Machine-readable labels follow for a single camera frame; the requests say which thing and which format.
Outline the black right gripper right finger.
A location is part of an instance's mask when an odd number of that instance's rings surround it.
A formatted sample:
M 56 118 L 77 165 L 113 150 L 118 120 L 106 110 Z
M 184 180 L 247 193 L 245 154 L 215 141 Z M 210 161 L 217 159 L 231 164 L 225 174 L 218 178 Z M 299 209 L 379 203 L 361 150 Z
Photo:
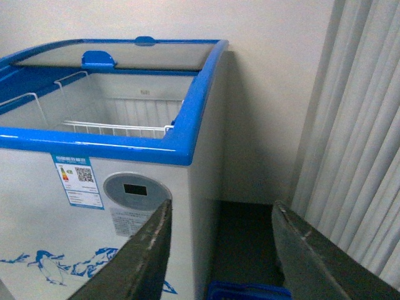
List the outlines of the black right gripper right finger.
M 274 203 L 271 220 L 277 256 L 293 299 L 399 299 L 399 291 L 283 203 Z

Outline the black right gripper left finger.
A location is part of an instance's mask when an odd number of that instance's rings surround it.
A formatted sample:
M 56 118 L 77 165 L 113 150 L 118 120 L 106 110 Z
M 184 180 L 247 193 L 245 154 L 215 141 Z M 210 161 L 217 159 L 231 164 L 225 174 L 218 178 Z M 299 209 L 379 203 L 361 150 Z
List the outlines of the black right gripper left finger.
M 170 255 L 172 218 L 172 201 L 167 199 L 70 299 L 160 299 Z

